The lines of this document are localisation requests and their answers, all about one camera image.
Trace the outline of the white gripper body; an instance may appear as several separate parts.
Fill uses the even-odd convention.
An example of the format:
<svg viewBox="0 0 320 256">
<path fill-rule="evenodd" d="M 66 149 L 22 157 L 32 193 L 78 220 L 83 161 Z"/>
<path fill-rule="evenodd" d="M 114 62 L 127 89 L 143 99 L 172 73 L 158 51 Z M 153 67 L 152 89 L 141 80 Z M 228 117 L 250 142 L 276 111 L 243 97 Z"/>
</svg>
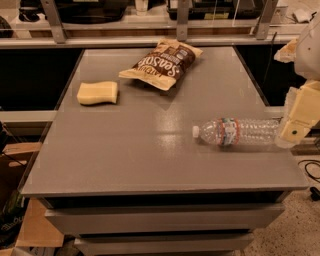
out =
<svg viewBox="0 0 320 256">
<path fill-rule="evenodd" d="M 320 13 L 304 28 L 297 41 L 295 72 L 307 80 L 320 80 Z"/>
</svg>

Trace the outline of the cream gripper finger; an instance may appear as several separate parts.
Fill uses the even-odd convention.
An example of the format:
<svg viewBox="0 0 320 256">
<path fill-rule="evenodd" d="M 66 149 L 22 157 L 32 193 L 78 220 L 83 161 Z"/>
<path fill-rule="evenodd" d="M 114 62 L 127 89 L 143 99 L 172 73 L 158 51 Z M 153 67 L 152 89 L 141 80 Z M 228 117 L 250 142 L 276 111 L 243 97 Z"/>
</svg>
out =
<svg viewBox="0 0 320 256">
<path fill-rule="evenodd" d="M 297 38 L 292 39 L 289 43 L 276 52 L 274 59 L 282 63 L 294 62 L 296 58 L 297 42 Z"/>
<path fill-rule="evenodd" d="M 299 144 L 319 121 L 320 82 L 307 80 L 300 88 L 289 89 L 278 138 L 288 144 Z"/>
</svg>

